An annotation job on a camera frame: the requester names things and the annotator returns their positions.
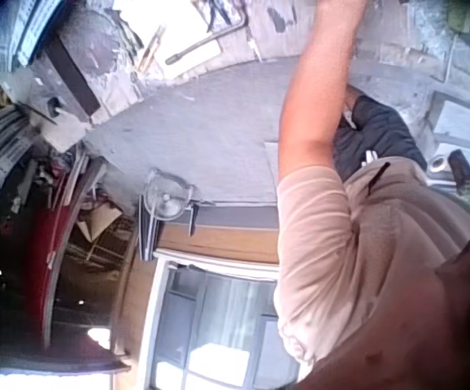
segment person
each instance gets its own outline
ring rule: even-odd
[[[470,390],[470,241],[422,267],[300,383],[282,389]]]
[[[363,333],[400,286],[421,297],[416,281],[470,240],[470,206],[426,185],[426,162],[399,114],[346,84],[366,6],[318,0],[281,115],[275,306],[286,350],[310,366]],[[431,307],[421,299],[410,312]]]

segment wooden wall panel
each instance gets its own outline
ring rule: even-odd
[[[159,248],[246,262],[278,263],[277,231],[197,227],[194,236],[188,237],[187,229],[185,225],[167,224],[159,238]]]
[[[133,389],[136,383],[137,362],[139,362],[146,307],[154,279],[155,265],[155,262],[143,262],[136,256],[130,270],[117,324],[115,352],[127,353],[129,358],[124,362],[132,368],[128,372],[115,375],[116,390]]]

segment black pants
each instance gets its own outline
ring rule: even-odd
[[[334,137],[334,165],[343,181],[361,168],[367,150],[374,150],[378,158],[409,158],[426,171],[423,154],[396,110],[368,96],[360,96],[352,111],[352,121],[356,129],[342,117]]]

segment beige t-shirt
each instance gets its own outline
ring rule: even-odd
[[[279,332],[309,364],[361,327],[391,284],[438,267],[470,239],[470,207],[427,187],[407,158],[380,158],[345,184],[334,169],[306,167],[277,192]]]

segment metal bar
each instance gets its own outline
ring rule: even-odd
[[[240,6],[240,7],[238,7],[238,11],[239,11],[239,15],[241,16],[241,21],[240,22],[238,22],[237,24],[234,24],[233,26],[225,28],[224,30],[214,32],[209,37],[204,38],[202,41],[194,43],[193,45],[191,45],[190,47],[184,49],[180,53],[174,54],[172,57],[168,58],[165,61],[165,63],[167,65],[173,65],[174,63],[176,63],[177,61],[182,59],[184,56],[186,56],[187,54],[190,54],[192,51],[198,49],[199,47],[201,47],[201,46],[203,46],[207,43],[210,43],[211,41],[214,41],[215,39],[219,39],[219,38],[224,37],[228,34],[234,33],[237,30],[240,30],[241,28],[244,28],[245,26],[247,26],[250,19],[248,17],[247,12],[246,12],[246,7],[245,6]]]

